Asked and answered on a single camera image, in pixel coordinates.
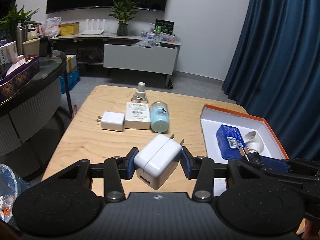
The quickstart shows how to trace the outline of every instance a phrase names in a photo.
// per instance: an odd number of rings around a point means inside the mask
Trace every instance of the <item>metal prong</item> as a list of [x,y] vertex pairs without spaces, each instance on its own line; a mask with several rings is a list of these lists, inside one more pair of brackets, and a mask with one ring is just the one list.
[[249,153],[250,153],[250,150],[249,150],[249,148],[248,148],[247,146],[244,148],[244,152],[245,152],[246,154],[249,154]]
[[245,156],[246,155],[242,147],[239,148],[239,151],[240,151],[241,156]]

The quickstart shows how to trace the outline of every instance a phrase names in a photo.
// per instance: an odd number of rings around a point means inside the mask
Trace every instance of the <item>baseboard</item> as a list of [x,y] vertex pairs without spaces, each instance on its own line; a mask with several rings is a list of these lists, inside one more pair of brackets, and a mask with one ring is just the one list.
[[199,76],[199,75],[185,73],[185,72],[181,72],[181,71],[174,71],[172,73],[172,76],[190,78],[190,79],[194,79],[194,80],[214,83],[214,84],[217,84],[217,85],[220,85],[220,86],[222,86],[222,84],[224,82],[224,81],[219,80],[219,79]]

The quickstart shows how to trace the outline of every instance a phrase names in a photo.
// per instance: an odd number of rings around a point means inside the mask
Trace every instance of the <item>tv stand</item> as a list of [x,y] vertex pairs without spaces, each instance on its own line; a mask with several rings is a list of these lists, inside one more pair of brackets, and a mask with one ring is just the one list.
[[111,33],[65,35],[50,40],[54,49],[76,54],[78,64],[162,73],[166,75],[165,87],[173,88],[170,76],[177,65],[180,42],[160,41],[161,46],[142,48],[130,46],[141,41],[140,36]]

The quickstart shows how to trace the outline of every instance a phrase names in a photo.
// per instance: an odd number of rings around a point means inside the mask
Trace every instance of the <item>light wood tabletop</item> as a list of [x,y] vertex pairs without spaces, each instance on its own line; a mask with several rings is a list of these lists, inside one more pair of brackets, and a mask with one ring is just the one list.
[[[126,156],[132,147],[143,149],[157,134],[152,130],[131,130],[123,132],[102,130],[96,121],[104,111],[125,112],[135,89],[97,86],[85,100],[78,113],[68,126],[58,144],[50,163],[44,173],[46,179],[58,171],[81,159],[91,163],[103,163],[113,156]],[[205,104],[223,107],[229,110],[246,113],[239,105],[210,99],[197,98],[173,93],[147,90],[149,103],[164,101],[169,108],[170,128],[167,136],[175,134],[176,142],[185,140],[184,146],[193,156],[205,156],[204,138],[201,132],[200,115]],[[188,192],[192,194],[195,180],[185,178],[180,165],[169,179],[158,190],[143,183],[136,174],[130,181],[122,180],[124,192]],[[94,179],[92,191],[103,196],[103,179]]]

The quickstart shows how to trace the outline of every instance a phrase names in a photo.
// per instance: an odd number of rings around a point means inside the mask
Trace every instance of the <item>blue curtain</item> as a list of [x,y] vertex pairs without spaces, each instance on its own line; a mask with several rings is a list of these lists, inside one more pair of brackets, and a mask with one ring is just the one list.
[[222,86],[290,158],[320,159],[320,0],[250,0]]

